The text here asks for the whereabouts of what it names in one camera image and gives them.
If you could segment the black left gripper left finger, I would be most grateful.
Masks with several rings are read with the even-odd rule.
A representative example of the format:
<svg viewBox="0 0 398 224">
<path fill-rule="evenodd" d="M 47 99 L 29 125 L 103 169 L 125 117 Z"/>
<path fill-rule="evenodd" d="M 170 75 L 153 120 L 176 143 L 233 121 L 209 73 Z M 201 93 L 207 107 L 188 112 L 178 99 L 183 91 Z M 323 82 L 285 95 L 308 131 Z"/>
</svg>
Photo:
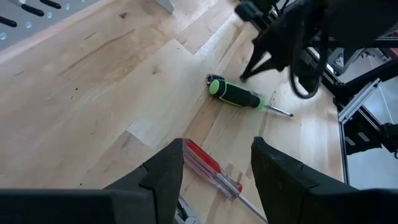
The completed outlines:
<svg viewBox="0 0 398 224">
<path fill-rule="evenodd" d="M 0 224 L 172 224 L 183 139 L 104 189 L 0 189 Z"/>
</svg>

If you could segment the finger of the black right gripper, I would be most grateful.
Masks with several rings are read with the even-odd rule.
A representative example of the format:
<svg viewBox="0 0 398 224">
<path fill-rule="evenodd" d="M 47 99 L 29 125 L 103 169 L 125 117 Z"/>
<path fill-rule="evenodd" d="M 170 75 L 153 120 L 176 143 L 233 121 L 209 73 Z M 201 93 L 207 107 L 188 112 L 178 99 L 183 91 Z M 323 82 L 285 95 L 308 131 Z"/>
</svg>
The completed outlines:
<svg viewBox="0 0 398 224">
<path fill-rule="evenodd" d="M 277 62 L 274 62 L 273 60 L 267 60 L 264 63 L 262 63 L 260 66 L 255 68 L 253 71 L 249 72 L 248 77 L 253 77 L 261 72 L 265 72 L 268 70 L 277 70 L 278 72 L 283 71 L 283 69 L 286 67 L 284 64 L 280 64 Z"/>
<path fill-rule="evenodd" d="M 260 64 L 260 66 L 254 68 L 262 60 L 266 53 L 267 50 L 265 48 L 260 48 L 259 46 L 254 47 L 248 65 L 239 77 L 242 82 L 246 82 L 247 79 L 251 78 L 252 76 L 261 72 L 265 72 L 269 69 L 269 60 L 266 60 L 264 63 Z"/>
</svg>

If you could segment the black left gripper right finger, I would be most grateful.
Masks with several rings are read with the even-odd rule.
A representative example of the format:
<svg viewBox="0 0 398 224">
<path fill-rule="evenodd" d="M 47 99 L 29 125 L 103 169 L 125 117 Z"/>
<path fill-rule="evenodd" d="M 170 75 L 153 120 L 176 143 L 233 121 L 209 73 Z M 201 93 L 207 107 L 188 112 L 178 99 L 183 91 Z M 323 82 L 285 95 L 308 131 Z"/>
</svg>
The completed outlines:
<svg viewBox="0 0 398 224">
<path fill-rule="evenodd" d="M 251 167 L 269 224 L 398 224 L 398 189 L 359 190 L 255 137 Z"/>
</svg>

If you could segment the green black handled screwdriver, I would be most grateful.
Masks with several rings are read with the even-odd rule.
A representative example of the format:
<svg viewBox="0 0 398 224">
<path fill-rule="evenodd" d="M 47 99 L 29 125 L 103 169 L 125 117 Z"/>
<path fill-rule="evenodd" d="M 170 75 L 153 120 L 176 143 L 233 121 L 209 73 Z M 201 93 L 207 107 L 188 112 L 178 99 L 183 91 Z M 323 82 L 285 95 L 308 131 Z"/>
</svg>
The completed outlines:
<svg viewBox="0 0 398 224">
<path fill-rule="evenodd" d="M 226 80 L 213 80 L 207 86 L 211 96 L 231 105 L 250 107 L 256 110 L 269 109 L 289 117 L 294 116 L 292 113 L 269 105 L 263 96 Z"/>
</svg>

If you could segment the small chrome socket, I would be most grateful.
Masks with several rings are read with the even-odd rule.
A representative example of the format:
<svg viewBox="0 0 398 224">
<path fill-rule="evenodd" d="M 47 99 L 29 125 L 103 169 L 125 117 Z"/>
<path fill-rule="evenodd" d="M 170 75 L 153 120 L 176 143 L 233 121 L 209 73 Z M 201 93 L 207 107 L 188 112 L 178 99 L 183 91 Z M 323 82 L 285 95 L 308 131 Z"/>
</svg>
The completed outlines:
<svg viewBox="0 0 398 224">
<path fill-rule="evenodd" d="M 211 82 L 213 81 L 213 80 L 224 80 L 224 77 L 222 77 L 222 76 L 220 76 L 220 75 L 215 75 L 215 74 L 211 74 L 211 73 L 209 73 L 207 76 L 206 76 L 206 84 L 207 85 L 210 85 L 211 84 Z"/>
</svg>

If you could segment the red clear handled screwdriver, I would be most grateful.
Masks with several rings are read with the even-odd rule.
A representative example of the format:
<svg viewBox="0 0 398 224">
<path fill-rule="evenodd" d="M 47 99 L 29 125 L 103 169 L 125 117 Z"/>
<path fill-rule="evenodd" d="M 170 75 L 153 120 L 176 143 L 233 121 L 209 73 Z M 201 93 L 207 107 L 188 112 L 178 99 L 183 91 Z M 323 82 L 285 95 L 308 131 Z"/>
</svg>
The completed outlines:
<svg viewBox="0 0 398 224">
<path fill-rule="evenodd" d="M 240 200 L 265 224 L 268 224 L 267 218 L 260 213 L 260 210 L 241 195 L 242 184 L 231 179 L 221 166 L 191 139 L 183 139 L 183 158 L 186 165 L 220 190 L 227 199 L 230 201 Z"/>
</svg>

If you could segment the white perforated pegboard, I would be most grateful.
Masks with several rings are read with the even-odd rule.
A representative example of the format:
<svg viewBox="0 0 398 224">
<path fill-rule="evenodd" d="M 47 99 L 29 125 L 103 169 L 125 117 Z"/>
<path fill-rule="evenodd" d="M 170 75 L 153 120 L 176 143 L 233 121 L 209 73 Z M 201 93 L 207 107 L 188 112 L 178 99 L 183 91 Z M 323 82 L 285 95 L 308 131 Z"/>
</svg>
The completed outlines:
<svg viewBox="0 0 398 224">
<path fill-rule="evenodd" d="M 0 12 L 17 22 L 17 26 L 6 27 L 0 24 L 0 63 L 10 60 L 26 50 L 58 36 L 62 42 L 78 42 L 79 37 L 89 37 L 92 32 L 115 37 L 132 25 L 119 17 L 127 13 L 127 19 L 137 19 L 148 23 L 140 3 L 157 2 L 166 11 L 174 11 L 176 0 L 51 0 L 61 5 L 60 9 L 42 6 L 42 17 L 29 15 L 17 8 L 17 0 L 0 0 Z"/>
</svg>

